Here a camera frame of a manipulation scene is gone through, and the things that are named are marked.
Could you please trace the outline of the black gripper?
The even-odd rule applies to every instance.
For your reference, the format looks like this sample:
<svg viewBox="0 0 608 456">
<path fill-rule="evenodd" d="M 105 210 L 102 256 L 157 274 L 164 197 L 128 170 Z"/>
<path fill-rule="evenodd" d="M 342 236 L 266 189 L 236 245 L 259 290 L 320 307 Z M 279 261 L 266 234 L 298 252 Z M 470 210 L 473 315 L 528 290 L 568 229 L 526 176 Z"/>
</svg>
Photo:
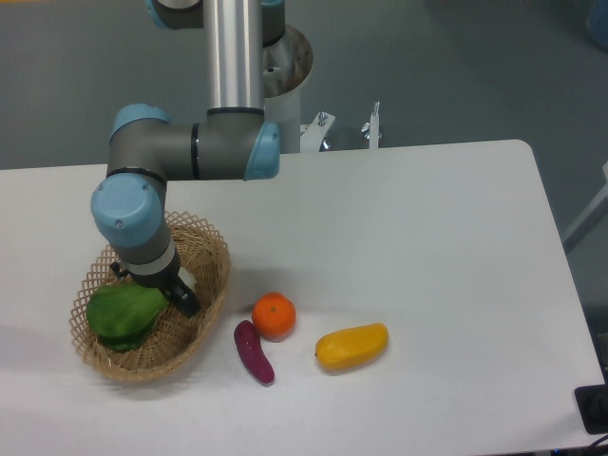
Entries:
<svg viewBox="0 0 608 456">
<path fill-rule="evenodd" d="M 127 262 L 113 261 L 109 265 L 112 277 L 110 285 L 126 283 L 129 276 L 139 285 L 146 288 L 159 289 L 165 298 L 174 305 L 186 318 L 194 317 L 200 310 L 200 304 L 195 292 L 179 277 L 181 260 L 173 258 L 162 268 L 154 267 L 154 272 L 148 271 L 151 263 L 133 265 Z"/>
</svg>

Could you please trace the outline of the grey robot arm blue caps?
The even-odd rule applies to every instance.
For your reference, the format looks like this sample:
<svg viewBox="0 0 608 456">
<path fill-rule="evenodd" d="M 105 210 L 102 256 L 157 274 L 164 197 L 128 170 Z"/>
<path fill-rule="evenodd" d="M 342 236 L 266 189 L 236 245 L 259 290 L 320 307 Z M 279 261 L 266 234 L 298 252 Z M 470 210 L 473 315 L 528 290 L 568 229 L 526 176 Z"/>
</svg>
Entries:
<svg viewBox="0 0 608 456">
<path fill-rule="evenodd" d="M 210 107 L 205 123 L 177 125 L 160 108 L 116 115 L 105 179 L 93 192 L 95 224 L 134 280 L 159 290 L 186 317 L 200 304 L 179 275 L 165 220 L 169 181 L 267 180 L 279 171 L 280 129 L 264 112 L 262 50 L 285 33 L 281 1 L 148 1 L 154 23 L 204 29 Z"/>
</svg>

